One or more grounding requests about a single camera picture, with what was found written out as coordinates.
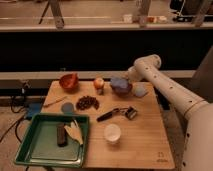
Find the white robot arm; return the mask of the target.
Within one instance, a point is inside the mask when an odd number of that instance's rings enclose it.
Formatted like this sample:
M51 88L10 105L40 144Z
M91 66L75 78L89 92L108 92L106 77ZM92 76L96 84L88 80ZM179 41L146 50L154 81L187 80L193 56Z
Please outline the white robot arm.
M213 103L164 75L160 66L156 54L137 58L127 78L151 82L188 121L181 171L213 171Z

